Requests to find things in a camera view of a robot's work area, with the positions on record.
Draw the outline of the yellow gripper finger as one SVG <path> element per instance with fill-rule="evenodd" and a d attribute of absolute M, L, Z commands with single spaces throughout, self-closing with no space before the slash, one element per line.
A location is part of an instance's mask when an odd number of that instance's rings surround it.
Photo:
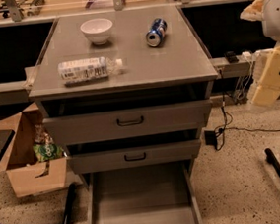
<path fill-rule="evenodd" d="M 240 18 L 247 21 L 262 21 L 263 4 L 265 0 L 254 0 L 240 13 Z"/>
<path fill-rule="evenodd" d="M 250 108 L 269 108 L 280 96 L 280 43 L 256 52 L 253 58 L 253 83 L 248 90 Z"/>

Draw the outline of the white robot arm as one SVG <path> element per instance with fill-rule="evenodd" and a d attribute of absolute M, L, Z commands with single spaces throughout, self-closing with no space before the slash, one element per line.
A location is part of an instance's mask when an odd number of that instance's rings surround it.
<path fill-rule="evenodd" d="M 255 55 L 248 108 L 263 111 L 280 96 L 280 0 L 255 0 L 240 14 L 243 20 L 262 22 L 263 33 L 276 41 L 274 48 Z"/>

